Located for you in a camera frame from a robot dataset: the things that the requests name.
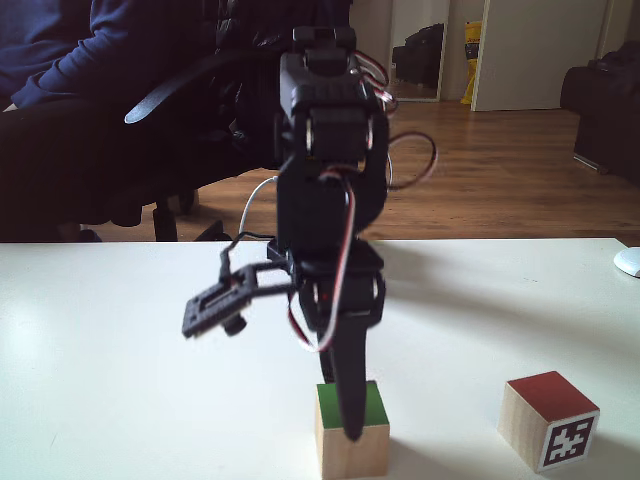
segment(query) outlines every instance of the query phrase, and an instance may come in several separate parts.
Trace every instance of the chair wheel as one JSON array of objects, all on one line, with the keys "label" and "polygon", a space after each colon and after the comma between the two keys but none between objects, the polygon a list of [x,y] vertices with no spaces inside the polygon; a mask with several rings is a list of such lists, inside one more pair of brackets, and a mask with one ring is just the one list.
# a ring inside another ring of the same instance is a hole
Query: chair wheel
[{"label": "chair wheel", "polygon": [[197,190],[190,190],[169,198],[169,208],[176,215],[189,215],[198,205],[200,205],[200,197]]},{"label": "chair wheel", "polygon": [[232,238],[224,233],[224,226],[222,220],[218,220],[216,223],[207,228],[204,232],[196,238],[196,242],[230,242]]}]

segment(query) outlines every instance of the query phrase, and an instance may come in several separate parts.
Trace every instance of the wooden floor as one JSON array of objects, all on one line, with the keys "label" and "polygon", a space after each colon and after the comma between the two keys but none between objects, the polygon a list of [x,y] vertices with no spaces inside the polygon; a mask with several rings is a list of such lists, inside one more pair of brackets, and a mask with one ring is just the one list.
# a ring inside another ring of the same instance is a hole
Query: wooden floor
[{"label": "wooden floor", "polygon": [[[640,188],[574,161],[577,125],[577,116],[559,110],[473,113],[458,103],[401,105],[393,130],[431,134],[441,163],[429,183],[391,194],[364,237],[616,237],[639,246]],[[411,145],[395,152],[396,170],[416,168],[418,153]],[[272,175],[251,172],[202,189],[197,213],[179,219],[180,239],[193,240],[217,219],[237,232],[253,188]],[[270,185],[261,192],[247,229],[275,232],[274,191]],[[152,241],[151,210],[145,208],[139,227],[95,229],[105,241]]]}]

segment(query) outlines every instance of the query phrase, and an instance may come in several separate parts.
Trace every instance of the white table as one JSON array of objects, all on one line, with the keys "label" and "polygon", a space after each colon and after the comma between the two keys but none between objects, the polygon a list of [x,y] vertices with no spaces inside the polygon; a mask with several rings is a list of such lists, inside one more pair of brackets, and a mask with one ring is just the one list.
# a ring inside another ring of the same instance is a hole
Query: white table
[{"label": "white table", "polygon": [[[238,337],[181,335],[220,248],[0,245],[0,478],[319,478],[321,373],[284,299],[254,302]],[[602,417],[590,458],[547,475],[640,478],[640,280],[614,266],[622,244],[376,248],[389,288],[368,370],[391,421],[389,478],[537,478],[496,424],[505,381],[549,370]],[[264,253],[244,243],[234,266]]]}]

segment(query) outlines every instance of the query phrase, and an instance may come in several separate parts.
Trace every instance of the computer mouse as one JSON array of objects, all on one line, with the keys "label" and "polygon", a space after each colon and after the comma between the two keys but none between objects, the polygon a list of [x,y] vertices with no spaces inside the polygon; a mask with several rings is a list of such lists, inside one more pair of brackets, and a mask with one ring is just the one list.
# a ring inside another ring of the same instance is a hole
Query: computer mouse
[{"label": "computer mouse", "polygon": [[640,247],[627,248],[613,259],[620,270],[632,277],[640,278]]}]

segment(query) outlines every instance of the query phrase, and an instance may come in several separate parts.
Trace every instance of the wooden block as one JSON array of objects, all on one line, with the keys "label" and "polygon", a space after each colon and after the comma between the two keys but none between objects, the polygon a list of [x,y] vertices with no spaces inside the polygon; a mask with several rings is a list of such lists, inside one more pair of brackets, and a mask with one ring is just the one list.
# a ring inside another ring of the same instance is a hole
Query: wooden block
[{"label": "wooden block", "polygon": [[558,372],[507,382],[498,431],[536,472],[586,458],[600,409]]},{"label": "wooden block", "polygon": [[376,382],[367,383],[365,426],[355,443],[342,430],[336,386],[318,385],[316,393],[316,446],[322,479],[386,475],[390,428]]}]

